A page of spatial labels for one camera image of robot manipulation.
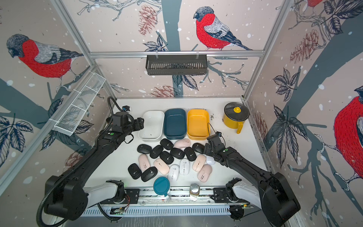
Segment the white mouse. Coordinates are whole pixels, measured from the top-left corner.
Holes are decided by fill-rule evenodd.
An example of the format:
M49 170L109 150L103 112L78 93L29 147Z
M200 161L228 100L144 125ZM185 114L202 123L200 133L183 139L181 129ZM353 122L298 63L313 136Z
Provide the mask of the white mouse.
M190 162L188 159L182 159L180 161L180 175L186 176L190 172Z
M206 164L208 164L208 165L214 165L215 163L216 163L216 161L214 160L213 157L206 155Z
M179 165L174 164L170 166L169 173L168 173L168 180L170 183L176 182L178 180L180 173Z

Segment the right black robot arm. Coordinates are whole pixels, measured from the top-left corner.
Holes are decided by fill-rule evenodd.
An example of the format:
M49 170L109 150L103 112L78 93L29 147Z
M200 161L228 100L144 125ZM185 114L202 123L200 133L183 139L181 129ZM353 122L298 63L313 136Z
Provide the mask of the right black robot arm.
M283 226L301 209L290 184L281 173L273 174L257 167L234 148L225 147L218 134L209 136L207 141L204 153L241 175L229 181L225 192L213 197L215 201L248 201L259 207L276 227Z

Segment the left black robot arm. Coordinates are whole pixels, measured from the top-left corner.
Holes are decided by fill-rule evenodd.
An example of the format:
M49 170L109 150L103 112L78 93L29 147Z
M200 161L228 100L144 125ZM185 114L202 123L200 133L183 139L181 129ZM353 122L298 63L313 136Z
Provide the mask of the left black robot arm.
M62 175L52 176L46 181L44 198L36 214L38 226L46 226L42 219L43 213L61 217L62 220L55 224L58 227L68 220L78 219L91 206L90 193L84 189L87 180L125 142L127 136L144 128L144 119L134 119L128 113L129 109L129 106L124 106L118 112L112 112L107 119L107 127L100 131L91 151Z

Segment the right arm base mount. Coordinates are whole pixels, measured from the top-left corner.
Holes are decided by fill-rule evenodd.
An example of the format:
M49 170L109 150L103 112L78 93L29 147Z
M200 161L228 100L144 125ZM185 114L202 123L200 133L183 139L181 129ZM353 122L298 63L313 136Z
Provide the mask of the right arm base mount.
M215 203L247 203L248 201L238 198L232 198L228 193L227 189L225 187L216 187L213 188L213 194L210 196L210 198Z

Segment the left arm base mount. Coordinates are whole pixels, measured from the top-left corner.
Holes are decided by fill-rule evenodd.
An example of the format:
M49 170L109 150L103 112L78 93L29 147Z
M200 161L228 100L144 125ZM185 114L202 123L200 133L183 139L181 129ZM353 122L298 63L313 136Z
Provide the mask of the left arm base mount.
M119 198L111 198L111 199L107 199L104 200L102 202L100 202L101 204L105 205L118 205L118 204L137 204L139 201L139 196L140 196L140 189L136 189L136 188L126 188L125 189L125 195L123 199L119 199Z

